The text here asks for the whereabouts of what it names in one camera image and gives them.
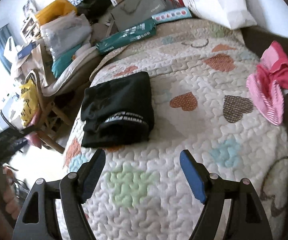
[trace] pink cloth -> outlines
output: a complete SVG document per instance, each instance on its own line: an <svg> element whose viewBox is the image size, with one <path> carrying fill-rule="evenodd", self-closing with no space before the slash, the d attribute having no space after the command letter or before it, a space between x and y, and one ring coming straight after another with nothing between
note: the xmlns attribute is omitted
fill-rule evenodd
<svg viewBox="0 0 288 240"><path fill-rule="evenodd" d="M277 41L264 51L257 72L249 75L246 86L260 113L272 124L280 125L284 113L281 88L288 89L288 57Z"/></svg>
<svg viewBox="0 0 288 240"><path fill-rule="evenodd" d="M41 108L39 108L36 111L35 115L33 116L32 120L28 126L37 124L39 122L41 113L42 113ZM42 148L42 141L36 132L32 132L32 133L28 134L27 136L25 136L25 138L28 140L29 145L33 145L33 146L40 148L40 149Z"/></svg>

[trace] yellow bag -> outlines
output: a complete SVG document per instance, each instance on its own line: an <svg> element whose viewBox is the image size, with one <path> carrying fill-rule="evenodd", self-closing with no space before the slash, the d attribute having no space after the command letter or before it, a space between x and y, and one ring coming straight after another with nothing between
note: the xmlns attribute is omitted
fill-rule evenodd
<svg viewBox="0 0 288 240"><path fill-rule="evenodd" d="M32 80L20 86L23 110L21 112L22 125L27 126L39 109L39 99L36 86Z"/></svg>
<svg viewBox="0 0 288 240"><path fill-rule="evenodd" d="M71 11L77 13L77 8L67 0L55 0L44 9L39 11L35 17L42 26L45 23L55 20L59 16L65 16Z"/></svg>

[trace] black folded clothing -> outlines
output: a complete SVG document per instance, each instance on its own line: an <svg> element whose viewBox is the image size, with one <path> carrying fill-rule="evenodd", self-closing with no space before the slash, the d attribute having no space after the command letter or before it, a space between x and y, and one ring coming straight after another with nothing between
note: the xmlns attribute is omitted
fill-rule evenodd
<svg viewBox="0 0 288 240"><path fill-rule="evenodd" d="M81 120L86 121L82 147L111 147L148 140L154 127L148 73L138 72L87 88Z"/></svg>

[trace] bed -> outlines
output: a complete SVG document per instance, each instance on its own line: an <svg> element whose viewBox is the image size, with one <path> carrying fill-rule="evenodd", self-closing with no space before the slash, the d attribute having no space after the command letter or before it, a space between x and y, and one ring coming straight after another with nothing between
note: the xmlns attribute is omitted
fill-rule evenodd
<svg viewBox="0 0 288 240"><path fill-rule="evenodd" d="M106 164L83 205L97 239L188 239L203 205L180 168L188 149L223 179L254 185L274 239L282 233L287 201L288 141L283 126L253 106L246 79L259 58L241 31L200 19L157 26L157 35L110 52L91 86L139 71L150 76L155 126L147 142L104 149ZM64 173L77 171L96 149L81 147L80 112L64 153ZM60 202L63 239L69 239ZM225 201L215 239L223 236Z"/></svg>

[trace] window curtain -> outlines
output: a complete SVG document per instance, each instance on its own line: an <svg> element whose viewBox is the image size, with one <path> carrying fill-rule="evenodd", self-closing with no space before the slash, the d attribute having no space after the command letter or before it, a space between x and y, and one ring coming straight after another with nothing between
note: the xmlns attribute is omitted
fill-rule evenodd
<svg viewBox="0 0 288 240"><path fill-rule="evenodd" d="M3 64L4 68L6 69L6 71L9 74L11 73L12 64L11 64L11 62L9 62L6 59L6 57L3 56L3 54L4 54L5 45L6 45L7 40L10 36L12 36L12 34L8 28L8 25L3 26L0 29L0 60L1 60L1 63Z"/></svg>

